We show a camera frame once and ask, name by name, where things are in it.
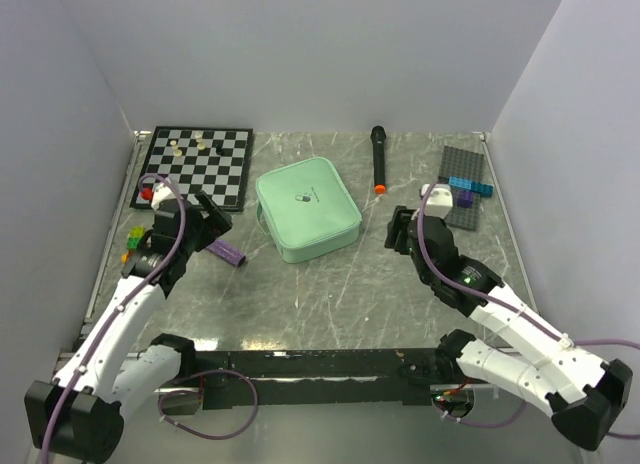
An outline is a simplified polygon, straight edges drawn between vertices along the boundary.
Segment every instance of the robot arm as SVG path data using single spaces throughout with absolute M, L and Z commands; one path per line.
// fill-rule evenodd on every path
M 549 415 L 571 442 L 595 450 L 626 405 L 631 369 L 619 360 L 607 362 L 575 346 L 568 336 L 524 304 L 486 265 L 460 255 L 443 220 L 452 206 L 449 186 L 436 185 L 422 219 L 424 245 L 436 270 L 446 280 L 424 260 L 418 233 L 419 211 L 396 207 L 385 247 L 411 256 L 420 281 L 436 297 L 500 336 L 522 359 L 503 354 L 459 330 L 445 336 L 439 349 L 468 377 L 521 396 Z M 465 292 L 450 282 L 477 292 Z
M 184 275 L 191 254 L 231 229 L 231 218 L 209 197 L 196 197 L 205 212 L 184 202 L 185 227 L 177 251 L 125 307 L 121 305 L 125 296 L 143 284 L 169 255 L 178 237 L 178 202 L 166 186 L 158 187 L 152 202 L 153 227 L 124 266 L 111 302 L 93 331 L 51 383 L 35 381 L 27 391 L 25 406 L 37 448 L 42 447 L 53 407 L 63 389 L 73 383 L 76 371 L 81 375 L 65 401 L 50 450 L 95 463 L 109 458 L 120 440 L 124 422 L 144 399 L 167 381 L 193 373 L 193 342 L 176 336 L 161 335 L 136 361 L 125 365 L 125 359 L 153 311 L 165 302 Z M 88 351 L 96 340 L 99 345 L 91 354 Z M 81 365 L 89 355 L 91 358 Z

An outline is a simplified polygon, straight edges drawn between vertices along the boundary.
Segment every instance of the gray lego baseplate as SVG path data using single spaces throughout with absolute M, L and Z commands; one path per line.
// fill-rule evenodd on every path
M 462 177 L 476 182 L 482 182 L 484 175 L 484 155 L 445 146 L 442 151 L 442 161 L 438 171 L 438 182 L 448 183 L 451 176 Z M 473 195 L 473 204 L 469 208 L 456 205 L 461 190 L 452 188 L 453 209 L 449 211 L 445 222 L 453 227 L 459 227 L 469 231 L 478 230 L 480 219 L 480 199 L 478 194 Z
M 438 180 L 449 182 L 451 176 L 482 182 L 484 155 L 477 152 L 444 146 Z
M 451 193 L 453 194 L 453 209 L 449 211 L 444 222 L 453 227 L 459 227 L 468 231 L 477 231 L 478 220 L 480 219 L 480 199 L 482 198 L 478 194 L 474 194 L 471 207 L 458 207 L 456 206 L 456 202 L 461 192 L 461 189 L 451 188 Z

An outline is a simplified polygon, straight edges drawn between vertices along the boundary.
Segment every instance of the black microphone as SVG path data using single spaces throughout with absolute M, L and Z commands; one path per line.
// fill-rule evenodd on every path
M 376 194 L 387 192 L 384 180 L 384 143 L 387 134 L 384 127 L 376 126 L 371 130 L 371 143 L 373 144 L 373 189 Z

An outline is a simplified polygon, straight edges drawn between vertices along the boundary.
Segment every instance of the blue lego brick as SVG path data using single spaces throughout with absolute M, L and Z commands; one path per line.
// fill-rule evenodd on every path
M 449 185 L 451 187 L 457 187 L 458 189 L 466 189 L 467 191 L 471 191 L 474 182 L 469 179 L 462 179 L 461 177 L 453 177 L 449 178 Z
M 479 182 L 471 182 L 471 191 L 480 194 L 482 197 L 493 196 L 493 186 L 481 184 Z

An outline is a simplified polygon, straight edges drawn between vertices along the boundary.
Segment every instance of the marble table surface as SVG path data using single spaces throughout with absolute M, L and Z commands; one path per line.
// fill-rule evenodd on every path
M 150 135 L 138 143 L 133 179 L 139 175 Z M 384 249 L 396 205 L 419 205 L 418 190 L 437 177 L 444 145 L 483 152 L 473 134 L 389 134 L 388 192 L 373 192 L 368 133 L 257 133 L 244 212 L 233 214 L 224 239 L 248 262 L 233 268 L 208 252 L 194 254 L 187 273 L 139 336 L 144 348 L 158 334 L 188 337 L 201 350 L 358 349 L 435 347 L 460 328 L 487 342 L 479 325 L 437 300 L 423 286 L 407 256 Z M 362 213 L 358 240 L 301 264 L 287 264 L 256 220 L 256 179 L 280 166 L 324 156 L 336 166 Z M 484 182 L 492 184 L 488 166 Z M 120 277 L 120 256 L 132 226 L 149 228 L 151 211 L 122 209 L 94 307 L 95 320 Z M 454 229 L 461 253 L 485 262 L 529 303 L 499 199 L 484 199 L 477 232 Z

